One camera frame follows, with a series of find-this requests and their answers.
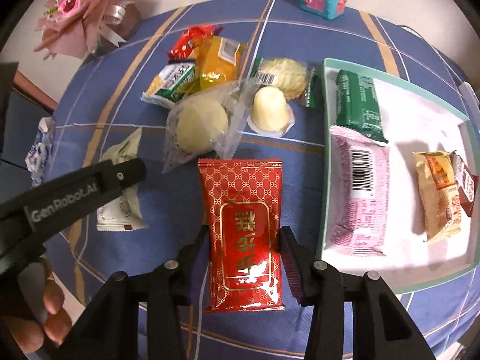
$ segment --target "brown snack package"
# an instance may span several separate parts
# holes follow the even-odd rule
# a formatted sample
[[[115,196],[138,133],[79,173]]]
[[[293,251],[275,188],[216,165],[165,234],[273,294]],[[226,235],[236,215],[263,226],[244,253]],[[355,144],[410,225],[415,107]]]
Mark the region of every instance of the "brown snack package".
[[[475,203],[475,197],[477,195],[478,176],[470,173],[462,157],[457,153],[453,152],[450,154],[450,161],[452,162],[455,181],[458,186],[460,205],[471,218],[473,214],[473,204]]]
[[[418,186],[425,210],[427,242],[449,238],[460,232],[462,210],[450,153],[413,153]]]

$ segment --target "red candy wrapper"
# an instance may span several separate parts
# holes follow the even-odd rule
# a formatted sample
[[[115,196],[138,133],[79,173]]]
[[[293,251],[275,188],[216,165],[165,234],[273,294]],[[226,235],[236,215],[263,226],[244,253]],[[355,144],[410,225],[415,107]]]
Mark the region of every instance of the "red candy wrapper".
[[[210,225],[212,312],[283,310],[282,162],[198,160]]]
[[[188,28],[188,30],[182,32],[174,47],[166,53],[169,61],[174,59],[196,59],[195,47],[191,40],[193,38],[207,38],[212,35],[218,35],[222,30],[222,27],[215,25]]]

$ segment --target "tray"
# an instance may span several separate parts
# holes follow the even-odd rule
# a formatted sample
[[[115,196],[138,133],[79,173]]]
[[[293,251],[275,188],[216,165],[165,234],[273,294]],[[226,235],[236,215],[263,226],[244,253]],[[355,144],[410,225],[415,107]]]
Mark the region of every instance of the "tray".
[[[386,256],[353,257],[328,249],[328,239],[341,212],[337,202],[339,170],[331,166],[329,128],[337,118],[340,69],[374,79],[382,126],[390,141],[390,191],[385,232]],[[396,294],[423,290],[472,270],[480,260],[480,194],[472,218],[462,211],[461,233],[426,243],[423,207],[412,152],[457,150],[473,174],[480,174],[480,151],[467,116],[446,101],[408,81],[351,62],[327,58],[323,62],[325,98],[325,185],[322,225],[316,257],[341,272],[363,275],[378,271]]]

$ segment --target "finger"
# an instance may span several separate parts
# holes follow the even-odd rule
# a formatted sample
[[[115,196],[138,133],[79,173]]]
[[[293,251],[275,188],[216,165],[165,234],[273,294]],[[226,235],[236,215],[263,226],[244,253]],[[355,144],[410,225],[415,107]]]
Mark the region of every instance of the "finger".
[[[65,295],[62,289],[53,280],[47,280],[43,291],[43,302],[50,314],[57,314],[63,306]]]
[[[45,269],[45,279],[53,277],[52,266],[50,265],[49,261],[47,259],[40,259],[38,262],[41,263]]]
[[[50,340],[61,344],[70,332],[71,319],[65,309],[60,309],[57,314],[47,316],[43,329]]]
[[[16,317],[4,317],[4,320],[23,353],[32,353],[42,347],[43,332],[36,322]]]

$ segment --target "tablecloth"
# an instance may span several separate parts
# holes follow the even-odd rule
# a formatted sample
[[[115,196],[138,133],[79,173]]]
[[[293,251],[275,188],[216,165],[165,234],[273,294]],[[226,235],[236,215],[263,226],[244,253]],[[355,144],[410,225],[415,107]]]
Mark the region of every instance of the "tablecloth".
[[[344,59],[409,80],[466,112],[457,86],[438,54],[421,38],[368,13],[347,8],[333,21],[299,10],[298,0],[216,0],[181,7],[144,21],[126,45],[85,62],[55,111],[56,132],[47,178],[95,163],[100,155],[142,127],[138,155],[147,166],[139,185],[148,228],[98,232],[96,214],[53,237],[47,257],[66,287],[84,304],[115,271],[149,272],[174,258],[194,240],[203,203],[196,162],[162,175],[167,110],[140,101],[153,76],[167,63],[181,31],[214,23],[222,35],[248,44],[241,66],[246,77],[256,56],[285,56],[321,63]],[[449,60],[462,80],[459,67]],[[237,158],[281,158],[284,164],[281,225],[290,225],[299,243],[315,250],[323,190],[322,109],[293,104],[297,123],[280,139],[263,138],[247,127]],[[285,311],[202,313],[209,302],[207,267],[197,278],[199,304],[181,311],[189,359],[303,358],[311,307],[302,309],[283,278]],[[477,270],[443,285],[408,293],[401,302],[435,354],[470,327],[480,312]],[[139,342],[145,352],[145,308],[141,305]],[[344,358],[352,356],[351,305],[346,304]]]

